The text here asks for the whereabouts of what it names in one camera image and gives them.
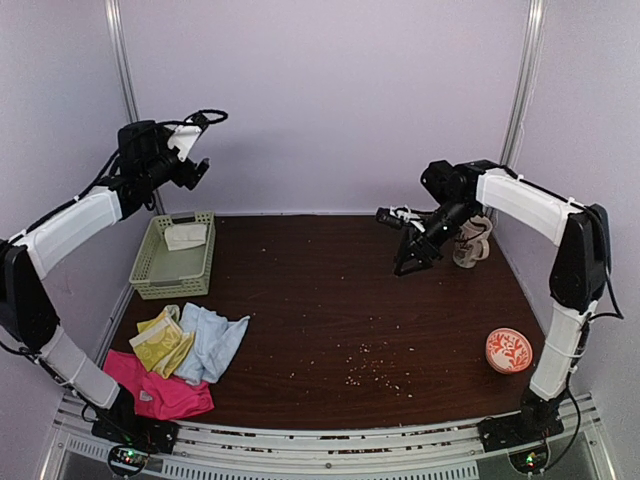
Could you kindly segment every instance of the mug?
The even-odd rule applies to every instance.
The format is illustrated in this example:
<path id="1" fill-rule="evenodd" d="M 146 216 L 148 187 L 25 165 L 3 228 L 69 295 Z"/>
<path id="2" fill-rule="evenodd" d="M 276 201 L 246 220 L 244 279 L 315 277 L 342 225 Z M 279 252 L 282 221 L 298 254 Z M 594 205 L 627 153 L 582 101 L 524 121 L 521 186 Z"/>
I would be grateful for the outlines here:
<path id="1" fill-rule="evenodd" d="M 489 256 L 489 235 L 493 224 L 489 217 L 469 219 L 454 237 L 453 261 L 462 268 L 473 268 Z"/>

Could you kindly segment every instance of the lavender wall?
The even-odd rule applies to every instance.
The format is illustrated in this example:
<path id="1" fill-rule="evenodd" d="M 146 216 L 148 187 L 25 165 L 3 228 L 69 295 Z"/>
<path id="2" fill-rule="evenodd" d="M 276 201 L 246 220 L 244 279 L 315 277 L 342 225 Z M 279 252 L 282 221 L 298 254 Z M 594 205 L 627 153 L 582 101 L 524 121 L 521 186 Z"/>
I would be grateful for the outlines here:
<path id="1" fill-rule="evenodd" d="M 170 210 L 372 212 L 431 204 L 427 163 L 497 158 L 526 0 L 123 2 L 140 112 L 230 112 Z"/>
<path id="2" fill-rule="evenodd" d="M 0 238 L 95 176 L 125 123 L 118 85 L 104 1 L 0 2 Z M 89 354 L 145 223 L 140 214 L 104 232 L 46 280 L 64 327 Z M 61 390 L 25 360 L 0 357 L 0 478 L 33 478 Z"/>
<path id="3" fill-rule="evenodd" d="M 593 392 L 625 479 L 640 478 L 639 24 L 640 4 L 632 0 L 550 2 L 516 165 L 532 181 L 609 211 L 613 281 L 627 320 L 595 326 L 575 383 Z M 506 216 L 497 235 L 548 328 L 553 249 Z"/>

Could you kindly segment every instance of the wooden table surface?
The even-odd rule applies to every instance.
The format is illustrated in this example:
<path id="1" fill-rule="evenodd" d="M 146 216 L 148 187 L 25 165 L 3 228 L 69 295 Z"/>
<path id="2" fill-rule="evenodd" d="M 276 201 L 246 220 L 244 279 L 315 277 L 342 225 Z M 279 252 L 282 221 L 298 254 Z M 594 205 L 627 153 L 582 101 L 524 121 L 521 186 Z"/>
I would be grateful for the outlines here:
<path id="1" fill-rule="evenodd" d="M 206 297 L 134 295 L 112 348 L 131 352 L 136 322 L 167 303 L 251 315 L 215 410 L 190 420 L 256 428 L 348 429 L 430 424 L 518 409 L 532 369 L 498 374 L 485 360 L 495 328 L 543 334 L 502 252 L 471 270 L 445 258 L 392 274 L 401 234 L 370 217 L 216 221 Z"/>

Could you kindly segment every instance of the green plastic basket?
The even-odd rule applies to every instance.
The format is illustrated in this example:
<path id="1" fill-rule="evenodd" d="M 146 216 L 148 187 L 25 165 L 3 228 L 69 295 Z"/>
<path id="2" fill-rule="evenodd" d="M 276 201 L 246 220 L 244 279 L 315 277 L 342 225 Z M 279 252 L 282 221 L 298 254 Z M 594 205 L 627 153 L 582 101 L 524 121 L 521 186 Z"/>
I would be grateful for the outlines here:
<path id="1" fill-rule="evenodd" d="M 209 293 L 215 225 L 213 212 L 159 215 L 151 219 L 129 282 L 144 300 L 195 297 Z M 207 243 L 170 252 L 164 231 L 171 225 L 204 223 Z"/>

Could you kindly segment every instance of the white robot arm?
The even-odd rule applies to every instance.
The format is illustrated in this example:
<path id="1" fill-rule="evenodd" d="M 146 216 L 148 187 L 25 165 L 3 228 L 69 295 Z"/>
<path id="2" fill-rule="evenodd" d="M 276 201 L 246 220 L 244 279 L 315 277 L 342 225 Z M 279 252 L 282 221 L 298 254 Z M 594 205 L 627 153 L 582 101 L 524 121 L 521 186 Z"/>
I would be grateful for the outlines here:
<path id="1" fill-rule="evenodd" d="M 377 220 L 404 228 L 396 256 L 397 275 L 430 268 L 442 258 L 440 247 L 484 207 L 495 208 L 542 233 L 558 247 L 549 286 L 553 318 L 545 346 L 517 418 L 482 422 L 485 450 L 515 446 L 562 431 L 557 409 L 568 378 L 586 345 L 589 320 L 602 297 L 610 269 L 607 214 L 537 187 L 488 160 L 450 165 L 433 162 L 422 185 L 440 204 L 429 216 L 406 207 L 380 208 Z"/>
<path id="2" fill-rule="evenodd" d="M 210 120 L 207 114 L 218 118 Z M 93 432 L 144 450 L 170 452 L 175 424 L 133 411 L 133 397 L 100 370 L 65 333 L 41 281 L 78 246 L 105 228 L 151 206 L 153 191 L 168 181 L 192 190 L 208 169 L 188 155 L 209 125 L 227 114 L 201 110 L 182 122 L 143 121 L 118 133 L 108 175 L 7 242 L 0 241 L 0 324 L 24 344 L 18 352 L 83 398 L 98 416 Z"/>

